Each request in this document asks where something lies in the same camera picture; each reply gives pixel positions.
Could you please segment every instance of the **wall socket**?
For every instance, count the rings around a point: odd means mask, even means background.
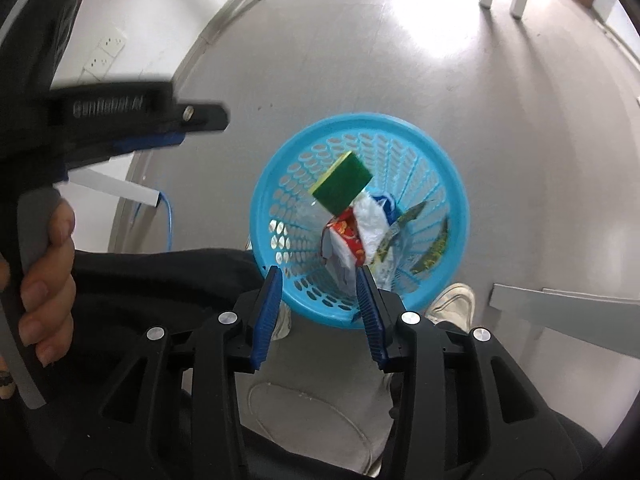
[[[102,80],[112,63],[113,56],[110,56],[103,49],[98,47],[89,55],[89,61],[84,64],[84,69],[89,74]]]
[[[110,56],[116,57],[124,47],[125,43],[127,43],[127,38],[124,34],[122,34],[117,28],[111,27],[111,29],[100,40],[98,46]]]

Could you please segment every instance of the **blue cable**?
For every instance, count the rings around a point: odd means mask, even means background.
[[[169,202],[169,199],[162,191],[158,192],[158,203],[160,202],[164,202],[166,204],[166,252],[170,252],[171,247],[174,244],[174,209],[171,206],[171,202]],[[140,206],[142,206],[142,204],[138,202],[131,220],[132,227],[133,223],[136,221],[138,213],[140,212]]]

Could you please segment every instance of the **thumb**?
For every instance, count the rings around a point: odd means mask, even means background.
[[[9,283],[9,265],[0,254],[0,290],[3,290],[7,283]],[[14,394],[14,391],[14,379],[11,377],[4,359],[0,356],[0,399],[8,399]]]

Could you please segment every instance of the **blue ribbed fingertip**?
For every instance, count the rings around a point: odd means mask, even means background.
[[[255,370],[260,369],[260,365],[267,358],[269,345],[271,344],[271,335],[276,326],[278,319],[278,311],[280,310],[280,301],[282,300],[282,271],[276,267],[276,273],[273,281],[267,291],[264,303],[258,314],[258,321],[254,326],[254,340],[252,341],[251,366]]]
[[[360,313],[362,314],[362,322],[364,323],[364,331],[369,340],[371,357],[378,363],[378,368],[382,370],[389,359],[385,347],[385,327],[382,325],[380,314],[376,308],[373,294],[362,267],[356,270],[356,294]]]

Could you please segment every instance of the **beige sneaker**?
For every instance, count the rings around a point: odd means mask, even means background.
[[[449,321],[469,333],[476,311],[476,295],[470,286],[454,283],[445,288],[431,303],[424,316],[433,324]]]

